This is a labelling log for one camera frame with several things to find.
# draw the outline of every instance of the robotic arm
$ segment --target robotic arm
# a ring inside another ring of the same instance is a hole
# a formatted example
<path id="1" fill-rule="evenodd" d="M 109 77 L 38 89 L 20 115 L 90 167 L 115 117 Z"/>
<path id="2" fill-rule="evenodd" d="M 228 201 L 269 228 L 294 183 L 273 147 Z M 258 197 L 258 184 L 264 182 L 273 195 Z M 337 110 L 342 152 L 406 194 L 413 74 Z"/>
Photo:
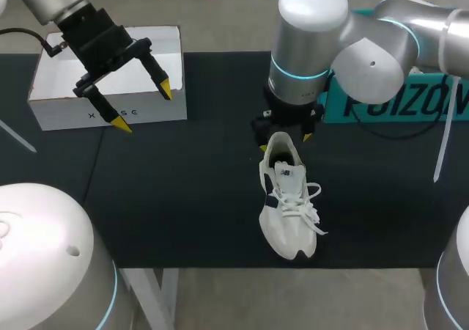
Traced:
<path id="1" fill-rule="evenodd" d="M 7 0 L 0 0 L 0 13 L 6 2 Z M 151 55 L 152 43 L 148 38 L 133 40 L 123 26 L 117 26 L 104 9 L 96 10 L 89 0 L 23 2 L 42 25 L 54 22 L 62 31 L 65 43 L 55 47 L 55 54 L 69 46 L 87 71 L 77 82 L 73 92 L 78 97 L 88 98 L 106 122 L 131 132 L 124 119 L 96 87 L 100 79 L 120 69 L 131 59 L 140 60 L 162 96 L 171 100 L 168 75 Z"/>
<path id="2" fill-rule="evenodd" d="M 347 0 L 279 0 L 278 8 L 270 111 L 253 122 L 260 146 L 266 121 L 301 124 L 304 139 L 311 135 L 332 70 L 351 98 L 368 104 L 392 99 L 413 66 L 469 76 L 469 11 L 421 0 L 384 0 L 371 16 L 350 12 Z"/>

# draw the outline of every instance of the table leg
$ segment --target table leg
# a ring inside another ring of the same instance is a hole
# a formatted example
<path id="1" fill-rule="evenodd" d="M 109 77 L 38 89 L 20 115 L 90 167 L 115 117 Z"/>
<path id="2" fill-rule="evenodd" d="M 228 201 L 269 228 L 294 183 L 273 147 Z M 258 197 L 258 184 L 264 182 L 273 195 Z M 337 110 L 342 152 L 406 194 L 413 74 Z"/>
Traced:
<path id="1" fill-rule="evenodd" d="M 161 281 L 161 292 L 168 307 L 169 315 L 174 322 L 176 313 L 177 284 L 179 282 L 179 269 L 163 269 L 163 279 Z"/>
<path id="2" fill-rule="evenodd" d="M 166 300 L 153 269 L 123 269 L 152 330 L 174 330 Z"/>

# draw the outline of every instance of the black table surface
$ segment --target black table surface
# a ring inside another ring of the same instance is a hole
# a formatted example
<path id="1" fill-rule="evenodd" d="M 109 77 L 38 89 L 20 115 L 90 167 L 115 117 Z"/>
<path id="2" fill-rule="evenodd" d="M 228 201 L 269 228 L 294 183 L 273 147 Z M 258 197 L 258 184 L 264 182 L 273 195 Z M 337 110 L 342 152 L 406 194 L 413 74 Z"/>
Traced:
<path id="1" fill-rule="evenodd" d="M 0 120 L 37 150 L 0 128 L 0 186 L 43 183 L 83 204 L 103 129 L 42 132 L 26 102 L 36 64 L 37 55 L 0 56 Z"/>
<path id="2" fill-rule="evenodd" d="M 187 121 L 134 125 L 132 135 L 104 130 L 84 207 L 120 267 L 435 266 L 469 203 L 467 124 L 454 124 L 436 184 L 443 124 L 402 142 L 355 124 L 322 124 L 305 144 L 292 133 L 308 181 L 322 185 L 314 204 L 329 234 L 310 261 L 285 262 L 259 228 L 262 152 L 249 125 L 266 109 L 269 53 L 184 61 Z M 375 128 L 404 134 L 421 126 Z M 59 133 L 50 136 L 73 136 Z M 93 142 L 95 133 L 82 133 Z"/>

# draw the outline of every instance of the cyan light ring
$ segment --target cyan light ring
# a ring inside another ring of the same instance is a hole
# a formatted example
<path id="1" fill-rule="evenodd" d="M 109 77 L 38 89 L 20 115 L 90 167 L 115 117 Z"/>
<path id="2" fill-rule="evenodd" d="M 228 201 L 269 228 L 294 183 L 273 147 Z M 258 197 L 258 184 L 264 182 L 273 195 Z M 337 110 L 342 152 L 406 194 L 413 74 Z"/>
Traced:
<path id="1" fill-rule="evenodd" d="M 326 70 L 324 71 L 323 73 L 320 73 L 319 75 L 314 75 L 314 76 L 296 76 L 292 73 L 289 73 L 285 70 L 282 70 L 280 68 L 280 66 L 277 65 L 276 61 L 273 59 L 273 55 L 271 55 L 272 57 L 272 63 L 277 67 L 277 70 L 279 70 L 280 72 L 282 72 L 284 75 L 286 76 L 289 76 L 291 78 L 294 78 L 294 79 L 299 79 L 301 81 L 308 81 L 308 80 L 311 80 L 311 79 L 316 79 L 316 78 L 319 78 L 319 77 L 322 77 L 324 75 L 327 75 L 329 73 L 329 70 Z"/>
<path id="2" fill-rule="evenodd" d="M 456 328 L 458 330 L 464 330 L 459 324 L 458 322 L 456 321 L 456 319 L 454 319 L 453 315 L 449 312 L 449 309 L 448 307 L 446 306 L 446 303 L 445 303 L 445 300 L 443 299 L 443 296 L 441 295 L 441 289 L 440 289 L 440 264 L 441 264 L 441 258 L 443 258 L 443 255 L 441 255 L 440 257 L 440 260 L 438 260 L 438 266 L 437 266 L 437 289 L 438 289 L 438 295 L 440 296 L 440 301 L 441 301 L 441 305 L 443 306 L 446 314 L 448 315 L 448 318 L 453 322 L 454 326 L 456 326 Z"/>
<path id="3" fill-rule="evenodd" d="M 114 307 L 114 302 L 116 301 L 116 294 L 117 294 L 117 269 L 116 265 L 114 264 L 114 261 L 112 262 L 112 265 L 114 266 L 114 293 L 112 294 L 111 298 L 111 303 L 109 304 L 109 308 L 107 312 L 104 314 L 104 318 L 101 320 L 100 325 L 97 326 L 96 330 L 101 330 L 106 324 L 106 321 L 109 318 L 109 315 L 111 314 L 112 307 Z"/>
<path id="4" fill-rule="evenodd" d="M 393 20 L 392 18 L 379 18 L 379 21 L 385 21 L 385 22 L 395 24 L 396 26 L 399 26 L 399 27 L 405 29 L 406 31 L 408 31 L 409 34 L 412 36 L 412 38 L 415 40 L 415 42 L 417 44 L 417 57 L 420 56 L 420 43 L 418 42 L 416 34 L 414 32 L 412 32 L 412 29 L 410 29 L 409 27 L 407 27 L 403 23 L 400 23 L 398 21 Z"/>

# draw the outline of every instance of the black cable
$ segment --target black cable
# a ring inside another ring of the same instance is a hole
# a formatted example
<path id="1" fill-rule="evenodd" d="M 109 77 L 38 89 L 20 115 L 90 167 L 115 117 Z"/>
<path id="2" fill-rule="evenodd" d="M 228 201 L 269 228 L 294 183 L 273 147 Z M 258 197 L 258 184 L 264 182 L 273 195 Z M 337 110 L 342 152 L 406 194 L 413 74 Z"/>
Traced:
<path id="1" fill-rule="evenodd" d="M 6 29 L 0 29 L 0 35 L 2 34 L 8 34 L 8 33 L 24 33 L 24 34 L 29 34 L 32 37 L 36 38 L 39 40 L 39 43 L 41 43 L 41 46 L 44 48 L 45 52 L 50 56 L 54 57 L 58 53 L 60 53 L 63 49 L 67 47 L 67 43 L 61 43 L 59 45 L 56 45 L 52 47 L 47 41 L 42 38 L 38 33 L 35 31 L 32 31 L 30 29 L 26 28 L 6 28 Z"/>
<path id="2" fill-rule="evenodd" d="M 334 72 L 332 72 L 328 76 L 328 80 L 326 81 L 326 90 L 327 90 L 328 96 L 329 96 L 330 82 L 331 82 L 333 76 L 334 76 Z M 353 105 L 355 105 L 355 104 L 352 105 L 351 112 L 352 112 L 355 120 L 357 121 L 358 126 L 362 130 L 372 134 L 373 136 L 380 137 L 382 139 L 391 140 L 391 141 L 405 141 L 405 140 L 408 140 L 408 139 L 414 139 L 414 138 L 416 138 L 418 136 L 421 136 L 421 135 L 427 133 L 428 131 L 432 130 L 440 122 L 440 119 L 443 116 L 443 112 L 444 112 L 446 95 L 448 93 L 448 92 L 444 91 L 447 79 L 448 79 L 448 75 L 443 75 L 443 78 L 441 79 L 441 93 L 440 93 L 440 100 L 438 101 L 438 115 L 433 120 L 433 122 L 430 123 L 430 125 L 426 126 L 424 129 L 419 130 L 415 133 L 405 134 L 403 136 L 389 136 L 387 134 L 379 133 L 379 132 L 376 132 L 375 130 L 372 130 L 371 128 L 369 128 L 367 125 L 365 125 L 360 120 L 360 118 L 358 117 L 357 113 L 355 112 L 355 110 L 353 108 Z"/>

